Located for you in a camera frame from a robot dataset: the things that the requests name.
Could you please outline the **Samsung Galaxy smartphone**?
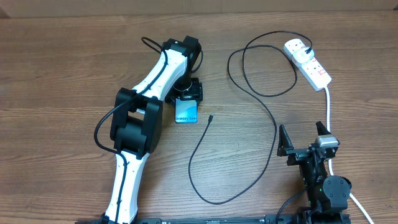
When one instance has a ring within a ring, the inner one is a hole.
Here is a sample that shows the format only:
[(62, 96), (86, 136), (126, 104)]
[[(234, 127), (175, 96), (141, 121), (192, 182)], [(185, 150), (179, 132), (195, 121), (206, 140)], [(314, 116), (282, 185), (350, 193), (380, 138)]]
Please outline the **Samsung Galaxy smartphone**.
[(198, 121), (198, 108), (195, 100), (182, 101), (176, 99), (175, 102), (175, 122), (176, 123), (196, 123)]

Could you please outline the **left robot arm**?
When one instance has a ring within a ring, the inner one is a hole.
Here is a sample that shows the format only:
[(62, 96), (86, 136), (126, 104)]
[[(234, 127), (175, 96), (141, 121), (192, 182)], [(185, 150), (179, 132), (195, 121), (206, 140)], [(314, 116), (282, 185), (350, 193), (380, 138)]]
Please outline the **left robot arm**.
[(149, 74), (135, 87), (121, 88), (111, 118), (110, 152), (116, 156), (113, 192), (99, 223), (134, 223), (144, 165), (156, 149), (161, 132), (163, 105), (175, 108), (176, 123), (196, 123), (203, 87), (193, 78), (203, 60), (199, 40), (189, 35), (183, 41), (169, 39), (163, 44), (142, 37), (143, 43), (160, 57)]

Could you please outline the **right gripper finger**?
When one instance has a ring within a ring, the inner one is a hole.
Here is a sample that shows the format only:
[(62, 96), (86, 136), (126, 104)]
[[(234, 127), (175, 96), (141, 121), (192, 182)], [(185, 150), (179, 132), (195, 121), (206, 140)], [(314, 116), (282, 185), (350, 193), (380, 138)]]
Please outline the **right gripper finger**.
[(281, 124), (279, 126), (279, 143), (277, 148), (277, 155), (279, 157), (287, 156), (288, 154), (290, 154), (292, 150), (294, 150), (292, 141), (290, 140), (289, 135), (287, 134), (285, 126)]
[(331, 132), (329, 132), (329, 130), (327, 130), (327, 128), (324, 126), (324, 124), (321, 121), (318, 121), (315, 124), (317, 127), (317, 133), (319, 136), (331, 134)]

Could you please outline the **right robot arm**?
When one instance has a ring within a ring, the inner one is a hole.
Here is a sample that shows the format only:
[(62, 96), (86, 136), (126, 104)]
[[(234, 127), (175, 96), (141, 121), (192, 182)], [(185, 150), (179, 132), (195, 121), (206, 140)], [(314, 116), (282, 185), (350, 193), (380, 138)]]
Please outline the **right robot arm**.
[(318, 136), (305, 149), (294, 148), (284, 125), (279, 126), (277, 155), (287, 157), (288, 166), (299, 166), (304, 189), (289, 198), (279, 209), (275, 220), (291, 201), (307, 194), (308, 207), (301, 207), (290, 215), (286, 223), (350, 223), (348, 208), (351, 182), (342, 176), (327, 174), (324, 162), (336, 156), (339, 140), (329, 132), (322, 122), (316, 122)]

